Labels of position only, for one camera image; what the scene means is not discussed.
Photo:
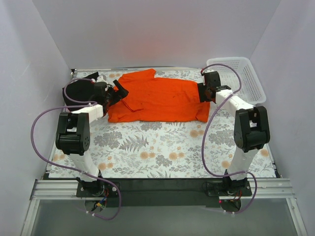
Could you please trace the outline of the orange t shirt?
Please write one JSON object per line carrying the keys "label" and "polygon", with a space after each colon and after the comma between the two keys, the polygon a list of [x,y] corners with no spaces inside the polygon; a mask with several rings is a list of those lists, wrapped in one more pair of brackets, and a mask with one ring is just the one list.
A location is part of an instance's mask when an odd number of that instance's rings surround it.
{"label": "orange t shirt", "polygon": [[109,108],[111,123],[208,120],[210,103],[200,102],[194,81],[156,77],[154,69],[123,74],[118,81],[128,95]]}

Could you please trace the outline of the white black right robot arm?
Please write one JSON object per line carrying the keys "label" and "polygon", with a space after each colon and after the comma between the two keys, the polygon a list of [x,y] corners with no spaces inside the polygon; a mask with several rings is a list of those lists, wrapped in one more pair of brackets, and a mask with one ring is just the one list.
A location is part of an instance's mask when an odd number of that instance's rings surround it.
{"label": "white black right robot arm", "polygon": [[229,86],[223,86],[218,72],[205,72],[203,76],[204,82],[198,84],[200,102],[216,103],[215,112],[223,108],[234,117],[236,149],[230,166],[221,176],[227,179],[223,191],[232,196],[241,189],[239,181],[247,178],[253,158],[270,141],[267,110],[244,101]]}

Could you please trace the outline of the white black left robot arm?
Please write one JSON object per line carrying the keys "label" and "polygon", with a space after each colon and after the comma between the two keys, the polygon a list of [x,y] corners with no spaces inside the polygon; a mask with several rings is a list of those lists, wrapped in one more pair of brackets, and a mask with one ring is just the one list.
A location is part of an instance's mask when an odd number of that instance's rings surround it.
{"label": "white black left robot arm", "polygon": [[73,82],[63,89],[63,95],[70,101],[67,112],[59,115],[56,133],[56,148],[68,156],[74,168],[80,173],[77,181],[88,186],[88,191],[95,197],[104,193],[105,185],[99,180],[102,175],[93,163],[89,153],[91,142],[90,124],[108,112],[109,108],[128,95],[128,91],[115,80],[112,84],[106,81],[91,81],[92,90],[78,98],[67,93],[77,84]]}

